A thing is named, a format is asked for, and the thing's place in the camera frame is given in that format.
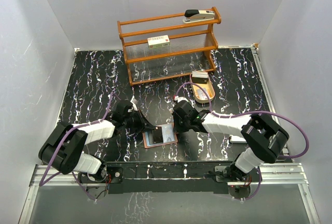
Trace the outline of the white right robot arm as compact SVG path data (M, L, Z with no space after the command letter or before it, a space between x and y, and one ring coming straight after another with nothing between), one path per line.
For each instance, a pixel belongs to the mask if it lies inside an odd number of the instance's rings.
M221 118L209 110L198 112L186 100L173 107L174 130L202 133L223 133L243 138L248 148L240 153L230 166L216 175L242 181L263 163L275 163L289 139L289 134L268 114L251 114Z

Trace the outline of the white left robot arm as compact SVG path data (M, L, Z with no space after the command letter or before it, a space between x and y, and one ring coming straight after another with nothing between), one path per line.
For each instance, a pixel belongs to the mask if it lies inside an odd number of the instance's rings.
M114 110L108 108L102 119L83 124L58 123L39 150L38 157L48 164L48 168L52 167L63 175L81 172L101 182L107 176L107 169L100 159L84 153L84 146L113 138L123 128L137 134L161 133L161 127L152 125L135 103L121 100Z

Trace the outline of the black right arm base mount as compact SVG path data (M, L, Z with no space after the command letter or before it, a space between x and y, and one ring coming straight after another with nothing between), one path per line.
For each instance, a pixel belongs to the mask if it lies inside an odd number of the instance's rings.
M215 181L243 181L246 174L244 174L235 165L230 166L216 166L212 171L208 171L206 176L214 177Z

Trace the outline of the tan oval plastic tray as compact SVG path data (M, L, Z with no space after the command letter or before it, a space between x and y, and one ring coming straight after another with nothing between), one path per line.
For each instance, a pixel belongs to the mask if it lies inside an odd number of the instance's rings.
M192 91L193 91L193 94L194 94L194 98L195 98L195 100L198 103L204 104L204 103L208 103L209 101L212 101L214 99L214 97L215 97L215 91L214 91L214 88L213 88L213 85L211 83L210 78L209 78L209 81L208 81L207 84L196 84L195 83L194 85L191 85L191 86L192 86ZM208 97L208 99L207 100L201 100L201 99L199 99L197 97L197 94L196 94L197 93L196 92L197 89L201 89L205 93L205 95Z

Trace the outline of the black VIP credit card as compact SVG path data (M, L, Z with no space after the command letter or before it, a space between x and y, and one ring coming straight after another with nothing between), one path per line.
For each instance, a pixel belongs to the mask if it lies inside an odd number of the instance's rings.
M163 143L162 127L156 127L152 131L153 143Z

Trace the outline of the pink leather card holder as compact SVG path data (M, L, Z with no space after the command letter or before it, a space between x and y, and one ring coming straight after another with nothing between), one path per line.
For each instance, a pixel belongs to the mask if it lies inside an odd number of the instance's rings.
M167 123L163 125L158 125L162 127L162 134L163 134L163 143L153 143L153 136L152 131L144 132L143 133L143 141L145 149L163 146L163 145L170 145L176 144L178 142L176 133L174 132L174 125L172 123Z

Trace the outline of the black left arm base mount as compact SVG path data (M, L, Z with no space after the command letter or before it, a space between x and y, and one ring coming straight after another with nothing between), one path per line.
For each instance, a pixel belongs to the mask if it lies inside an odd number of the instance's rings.
M120 184L123 181L123 168L120 166L108 166L106 169L106 185Z

